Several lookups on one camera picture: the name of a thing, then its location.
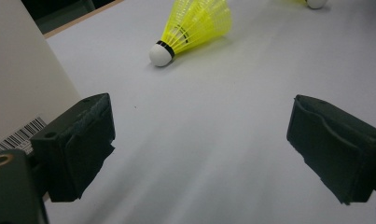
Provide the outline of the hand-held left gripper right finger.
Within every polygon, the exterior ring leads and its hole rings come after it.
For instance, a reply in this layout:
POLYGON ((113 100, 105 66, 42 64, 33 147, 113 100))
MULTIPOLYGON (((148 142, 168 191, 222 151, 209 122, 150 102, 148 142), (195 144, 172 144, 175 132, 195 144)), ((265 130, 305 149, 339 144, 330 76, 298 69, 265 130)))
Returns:
POLYGON ((376 191, 375 127, 326 101, 298 95, 286 139, 341 203, 365 203, 376 191))

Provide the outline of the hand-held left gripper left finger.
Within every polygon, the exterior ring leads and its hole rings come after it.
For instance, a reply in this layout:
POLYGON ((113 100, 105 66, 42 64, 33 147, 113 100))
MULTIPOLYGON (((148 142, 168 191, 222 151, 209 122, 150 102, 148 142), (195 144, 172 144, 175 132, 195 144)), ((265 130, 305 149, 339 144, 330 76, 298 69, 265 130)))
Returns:
POLYGON ((79 199, 114 151, 110 96, 85 98, 31 138, 35 158, 45 166, 54 202, 79 199))

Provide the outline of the white plastic storage bin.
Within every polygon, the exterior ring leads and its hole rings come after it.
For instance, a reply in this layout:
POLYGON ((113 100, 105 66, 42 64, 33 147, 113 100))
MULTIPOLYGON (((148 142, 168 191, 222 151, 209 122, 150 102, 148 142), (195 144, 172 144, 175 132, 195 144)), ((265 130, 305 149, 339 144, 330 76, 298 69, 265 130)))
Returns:
POLYGON ((21 0, 0 0, 0 151, 29 139, 80 96, 21 0))

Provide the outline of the yellow shuttlecock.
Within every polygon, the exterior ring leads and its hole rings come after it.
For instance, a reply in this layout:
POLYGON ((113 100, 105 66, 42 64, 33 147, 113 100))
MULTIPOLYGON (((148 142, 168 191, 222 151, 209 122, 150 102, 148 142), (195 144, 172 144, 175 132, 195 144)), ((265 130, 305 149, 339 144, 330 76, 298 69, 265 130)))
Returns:
POLYGON ((310 9, 321 9, 327 0, 290 0, 292 3, 304 5, 310 9))
POLYGON ((157 67, 175 55, 225 35, 231 28, 227 0, 175 0, 160 40, 149 51, 157 67))

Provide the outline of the white table cover sheet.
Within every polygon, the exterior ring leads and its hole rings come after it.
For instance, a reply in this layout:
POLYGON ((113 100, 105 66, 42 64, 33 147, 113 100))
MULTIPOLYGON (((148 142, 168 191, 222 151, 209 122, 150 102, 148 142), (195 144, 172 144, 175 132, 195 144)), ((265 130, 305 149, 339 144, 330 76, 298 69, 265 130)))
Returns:
POLYGON ((101 172, 51 224, 376 224, 341 204, 287 142, 294 98, 376 127, 376 0, 230 0, 230 32, 162 68, 148 59, 173 0, 124 0, 52 36, 82 96, 110 95, 101 172))

